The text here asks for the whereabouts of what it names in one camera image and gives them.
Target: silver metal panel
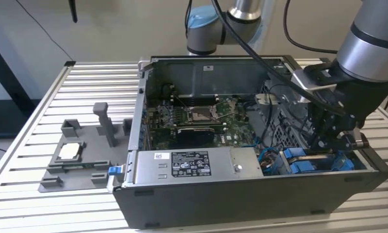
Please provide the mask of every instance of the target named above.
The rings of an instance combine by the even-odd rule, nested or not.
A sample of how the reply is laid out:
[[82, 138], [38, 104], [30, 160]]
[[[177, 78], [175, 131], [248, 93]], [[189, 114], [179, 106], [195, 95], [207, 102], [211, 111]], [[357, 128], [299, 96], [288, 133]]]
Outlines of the silver metal panel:
[[388, 81], [388, 49], [377, 47], [348, 33], [336, 59], [355, 78], [369, 82]]
[[[300, 65], [320, 63], [319, 59], [299, 60]], [[112, 67], [136, 68], [137, 63], [78, 63], [74, 69], [101, 69]], [[52, 107], [89, 107], [97, 101], [106, 101], [112, 106], [133, 107], [134, 99], [122, 97], [53, 100], [53, 96], [65, 80], [64, 69], [57, 77], [42, 102], [26, 123], [18, 137], [0, 162], [0, 233], [134, 233], [118, 214], [114, 198], [105, 189], [92, 189], [41, 194], [37, 183], [45, 160], [56, 149], [56, 143], [26, 145], [32, 135], [60, 133], [60, 123], [38, 124], [45, 112]], [[128, 80], [133, 77], [98, 77], [94, 80]], [[388, 163], [388, 115], [379, 109], [365, 121], [363, 132], [369, 136], [372, 146]], [[268, 232], [268, 233], [388, 233], [388, 181], [371, 193], [360, 193], [327, 216], [303, 216], [261, 221], [235, 222], [227, 224], [183, 227], [156, 230], [157, 232]]]
[[[138, 88], [141, 88], [145, 91], [145, 85], [148, 80], [148, 72], [144, 74], [144, 78], [140, 81]], [[136, 96], [134, 101], [134, 117], [132, 121], [132, 127], [130, 127], [130, 136], [129, 136], [129, 144], [128, 144], [128, 150], [137, 150], [140, 146], [140, 134], [145, 133], [144, 130], [146, 130], [142, 127], [142, 108], [145, 106], [145, 93], [138, 93]]]
[[[292, 82], [296, 85], [299, 85], [299, 87], [312, 95], [315, 94], [316, 91], [320, 91], [324, 89], [331, 89], [331, 91], [333, 91], [336, 88], [336, 84], [324, 85], [324, 86], [316, 85], [316, 83], [308, 78], [303, 69], [297, 69], [293, 71]], [[304, 97], [300, 97], [299, 102], [308, 103], [309, 100], [307, 100]]]
[[255, 20], [261, 16], [263, 0], [236, 0], [228, 12], [235, 18]]
[[[172, 174], [172, 152], [207, 151], [209, 155], [211, 176], [175, 177]], [[156, 159], [154, 154], [168, 155]], [[136, 162], [136, 185], [200, 183], [263, 178], [253, 148], [199, 148], [185, 150], [140, 151]]]

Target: blue wire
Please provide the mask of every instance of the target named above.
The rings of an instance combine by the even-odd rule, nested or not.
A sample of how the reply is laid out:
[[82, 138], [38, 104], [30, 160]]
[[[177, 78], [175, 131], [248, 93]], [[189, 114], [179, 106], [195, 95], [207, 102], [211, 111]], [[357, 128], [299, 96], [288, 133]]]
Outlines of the blue wire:
[[261, 163], [261, 160], [263, 160], [263, 156], [264, 156], [264, 153], [267, 153], [268, 150], [275, 150], [276, 148], [273, 147], [268, 147], [268, 148], [264, 148], [261, 153], [260, 153], [260, 156], [259, 156], [259, 162]]
[[255, 147], [255, 146], [257, 146], [257, 144], [259, 144], [259, 139], [256, 138], [253, 141], [255, 141], [255, 144], [252, 144], [252, 145], [245, 145], [245, 146], [243, 146], [243, 148], [244, 148], [244, 147]]

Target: blue latch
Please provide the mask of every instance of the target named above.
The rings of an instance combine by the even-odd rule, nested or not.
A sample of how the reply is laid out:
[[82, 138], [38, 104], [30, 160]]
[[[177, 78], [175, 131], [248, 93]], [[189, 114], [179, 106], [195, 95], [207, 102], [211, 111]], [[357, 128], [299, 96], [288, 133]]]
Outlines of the blue latch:
[[217, 20], [219, 16], [213, 6], [199, 6], [191, 10], [188, 18], [188, 27], [200, 28]]
[[122, 166], [110, 166], [108, 169], [109, 176], [118, 176], [122, 173]]
[[305, 156], [305, 152], [303, 148], [287, 148], [284, 151], [284, 156], [287, 159], [291, 159], [292, 157]]

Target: metal slotted surface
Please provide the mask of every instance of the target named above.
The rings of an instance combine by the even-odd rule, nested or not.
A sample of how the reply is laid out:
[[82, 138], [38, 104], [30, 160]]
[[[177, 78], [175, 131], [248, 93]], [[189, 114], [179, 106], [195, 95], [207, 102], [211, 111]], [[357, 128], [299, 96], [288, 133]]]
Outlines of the metal slotted surface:
[[[304, 59], [299, 63], [304, 66], [320, 63], [320, 60]], [[136, 87], [136, 63], [78, 63], [60, 75], [42, 107], [32, 116], [30, 125], [0, 162], [0, 233], [134, 232], [128, 228], [114, 198], [105, 189], [38, 193], [37, 181], [56, 149], [62, 120], [77, 118], [82, 125], [96, 124], [92, 105], [97, 101], [109, 103], [109, 116], [114, 122], [132, 118]], [[388, 164], [388, 115], [381, 109], [368, 117], [363, 132]], [[355, 195], [327, 216], [156, 231], [388, 233], [388, 181], [373, 192]]]

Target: metal bracket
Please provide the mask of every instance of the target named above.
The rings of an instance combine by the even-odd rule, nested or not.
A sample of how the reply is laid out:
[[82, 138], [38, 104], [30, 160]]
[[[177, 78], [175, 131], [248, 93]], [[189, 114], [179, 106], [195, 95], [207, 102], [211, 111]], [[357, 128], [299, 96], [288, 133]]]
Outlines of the metal bracket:
[[[292, 82], [301, 87], [303, 90], [305, 90], [308, 93], [313, 95], [316, 91], [329, 89], [331, 91], [335, 91], [336, 84], [329, 84], [324, 86], [319, 86], [316, 82], [307, 76], [303, 69], [297, 69], [293, 72], [292, 76]], [[299, 102], [308, 103], [308, 99], [304, 97], [300, 97]]]

